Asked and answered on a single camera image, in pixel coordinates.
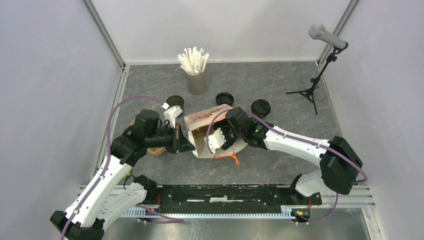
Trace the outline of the brown paper takeout bag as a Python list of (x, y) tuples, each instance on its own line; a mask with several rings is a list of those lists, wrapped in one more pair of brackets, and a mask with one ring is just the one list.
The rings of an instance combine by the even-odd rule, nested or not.
[(195, 146), (192, 151), (194, 156), (199, 159), (219, 159), (231, 157), (235, 160), (236, 166), (240, 166), (240, 161), (236, 153), (240, 152), (241, 148), (229, 148), (216, 150), (215, 154), (211, 154), (207, 147), (207, 137), (219, 128), (219, 121), (226, 120), (226, 114), (232, 107), (227, 104), (215, 106), (206, 110), (202, 110), (184, 117), (185, 126), (188, 131), (188, 139)]

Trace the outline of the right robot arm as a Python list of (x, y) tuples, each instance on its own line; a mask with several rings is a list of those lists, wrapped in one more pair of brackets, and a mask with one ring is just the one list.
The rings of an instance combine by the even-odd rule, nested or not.
[(224, 142), (218, 148), (223, 150), (242, 140), (253, 148), (287, 153), (316, 165), (318, 170), (300, 174), (293, 180), (288, 196), (295, 204), (327, 190), (348, 195), (354, 184), (368, 179), (359, 156), (340, 136), (328, 140), (285, 131), (240, 107), (219, 113), (208, 130), (221, 130)]

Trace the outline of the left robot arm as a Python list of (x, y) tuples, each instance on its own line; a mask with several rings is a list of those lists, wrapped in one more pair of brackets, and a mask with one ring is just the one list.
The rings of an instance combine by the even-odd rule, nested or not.
[(50, 221), (60, 231), (62, 240), (100, 240), (111, 224), (137, 204), (153, 203), (158, 197), (157, 183), (140, 175), (121, 193), (107, 200), (120, 179), (147, 154), (149, 148), (164, 147), (177, 154), (194, 150), (184, 137), (176, 118), (180, 106), (163, 106), (162, 126), (158, 112), (142, 110), (122, 135), (108, 146), (100, 169), (81, 195), (64, 211), (55, 211)]

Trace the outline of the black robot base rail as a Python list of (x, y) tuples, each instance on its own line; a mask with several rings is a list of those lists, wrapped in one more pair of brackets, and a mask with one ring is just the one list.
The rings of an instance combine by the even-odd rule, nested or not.
[(322, 204), (320, 193), (303, 196), (288, 185), (158, 185), (148, 192), (144, 206), (159, 213), (190, 217), (284, 216), (283, 208), (308, 208)]

